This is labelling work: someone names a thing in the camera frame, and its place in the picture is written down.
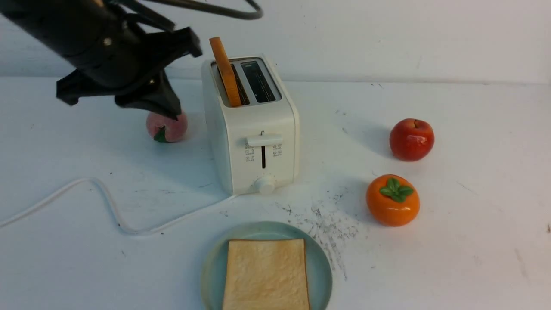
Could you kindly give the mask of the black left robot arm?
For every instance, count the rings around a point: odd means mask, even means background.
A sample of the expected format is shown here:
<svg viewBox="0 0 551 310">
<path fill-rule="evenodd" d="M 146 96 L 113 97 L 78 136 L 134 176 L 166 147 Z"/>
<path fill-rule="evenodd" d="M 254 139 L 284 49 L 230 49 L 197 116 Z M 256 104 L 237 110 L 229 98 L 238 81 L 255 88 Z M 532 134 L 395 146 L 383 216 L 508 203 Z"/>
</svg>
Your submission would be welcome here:
<svg viewBox="0 0 551 310">
<path fill-rule="evenodd" d="M 1 14 L 73 65 L 56 83 L 68 105 L 113 96 L 121 108 L 176 120 L 181 104 L 165 68 L 202 55 L 200 40 L 136 0 L 3 0 Z"/>
</svg>

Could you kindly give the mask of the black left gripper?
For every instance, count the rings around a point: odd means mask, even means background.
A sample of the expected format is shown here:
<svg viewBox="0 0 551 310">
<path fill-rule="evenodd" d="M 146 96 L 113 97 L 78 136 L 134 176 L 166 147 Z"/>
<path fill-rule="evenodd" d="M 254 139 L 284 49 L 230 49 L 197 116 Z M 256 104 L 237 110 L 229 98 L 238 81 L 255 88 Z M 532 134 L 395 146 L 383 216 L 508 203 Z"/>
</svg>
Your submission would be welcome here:
<svg viewBox="0 0 551 310">
<path fill-rule="evenodd" d="M 75 70 L 56 83 L 69 105 L 82 97 L 113 96 L 121 108 L 176 120 L 182 114 L 165 67 L 185 55 L 202 55 L 191 28 L 146 33 L 136 14 L 85 12 L 65 18 L 65 59 Z"/>
</svg>

